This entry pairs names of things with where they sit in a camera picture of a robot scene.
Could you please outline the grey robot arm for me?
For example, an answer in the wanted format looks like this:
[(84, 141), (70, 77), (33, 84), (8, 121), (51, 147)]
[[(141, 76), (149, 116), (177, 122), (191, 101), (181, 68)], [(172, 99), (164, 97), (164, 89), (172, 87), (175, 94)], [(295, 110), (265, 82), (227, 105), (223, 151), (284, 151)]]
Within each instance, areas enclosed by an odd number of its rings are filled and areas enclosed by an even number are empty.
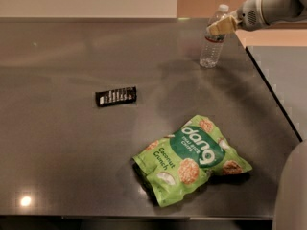
[(207, 27), (210, 35), (256, 31), (281, 22), (306, 19), (307, 0), (247, 0), (237, 10)]

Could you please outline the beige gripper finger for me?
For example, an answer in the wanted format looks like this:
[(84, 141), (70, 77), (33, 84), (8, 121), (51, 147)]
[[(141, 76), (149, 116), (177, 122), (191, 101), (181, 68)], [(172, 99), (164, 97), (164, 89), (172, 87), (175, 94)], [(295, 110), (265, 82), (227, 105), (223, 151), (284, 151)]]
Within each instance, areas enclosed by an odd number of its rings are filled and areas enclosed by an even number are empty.
[(229, 15), (212, 23), (206, 30), (210, 35), (231, 34), (237, 30), (237, 20), (232, 15)]

